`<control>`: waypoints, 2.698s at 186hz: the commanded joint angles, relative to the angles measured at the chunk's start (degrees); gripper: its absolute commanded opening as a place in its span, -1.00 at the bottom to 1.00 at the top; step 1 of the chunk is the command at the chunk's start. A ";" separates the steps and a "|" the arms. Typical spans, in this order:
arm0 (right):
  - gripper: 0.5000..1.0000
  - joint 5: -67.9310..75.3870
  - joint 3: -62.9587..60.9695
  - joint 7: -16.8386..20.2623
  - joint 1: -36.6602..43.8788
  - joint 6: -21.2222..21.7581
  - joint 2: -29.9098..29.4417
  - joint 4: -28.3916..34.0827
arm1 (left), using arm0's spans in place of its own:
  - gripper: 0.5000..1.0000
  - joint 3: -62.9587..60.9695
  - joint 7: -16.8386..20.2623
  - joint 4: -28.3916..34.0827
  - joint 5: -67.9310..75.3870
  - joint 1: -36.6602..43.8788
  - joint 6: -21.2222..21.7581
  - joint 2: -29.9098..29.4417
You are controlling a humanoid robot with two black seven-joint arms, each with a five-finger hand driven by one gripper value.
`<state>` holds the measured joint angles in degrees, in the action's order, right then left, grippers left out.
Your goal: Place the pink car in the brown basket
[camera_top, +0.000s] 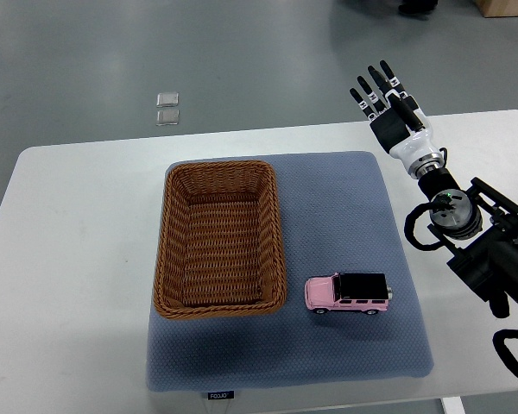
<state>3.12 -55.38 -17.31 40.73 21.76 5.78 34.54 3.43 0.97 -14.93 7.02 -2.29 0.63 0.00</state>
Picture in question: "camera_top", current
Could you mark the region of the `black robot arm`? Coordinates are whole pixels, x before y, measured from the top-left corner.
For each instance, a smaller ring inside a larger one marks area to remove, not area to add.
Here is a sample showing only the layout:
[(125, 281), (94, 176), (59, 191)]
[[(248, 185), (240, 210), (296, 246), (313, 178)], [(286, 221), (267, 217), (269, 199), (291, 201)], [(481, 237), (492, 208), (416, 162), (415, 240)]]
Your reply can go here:
[(386, 61), (369, 66), (351, 96), (383, 150), (416, 180), (426, 202), (406, 217), (404, 235), (420, 251), (447, 248), (447, 265), (495, 317), (518, 304), (518, 205), (474, 178), (461, 188), (447, 169), (447, 150), (433, 145), (433, 129)]

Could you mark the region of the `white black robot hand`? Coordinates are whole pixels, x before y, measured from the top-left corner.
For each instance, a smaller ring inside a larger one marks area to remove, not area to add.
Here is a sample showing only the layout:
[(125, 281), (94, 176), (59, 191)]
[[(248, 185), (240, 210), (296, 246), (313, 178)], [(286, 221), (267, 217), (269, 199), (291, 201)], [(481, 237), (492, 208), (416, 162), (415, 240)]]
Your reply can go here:
[(420, 178), (429, 171), (444, 166), (444, 152), (433, 145), (433, 129), (416, 100), (402, 92), (401, 81), (385, 60), (380, 61), (382, 72), (368, 66), (369, 75), (388, 103), (384, 103), (372, 90), (364, 77), (357, 82), (368, 96), (373, 108), (355, 88), (350, 94), (370, 121), (376, 139), (384, 151), (392, 158), (400, 160), (412, 178)]

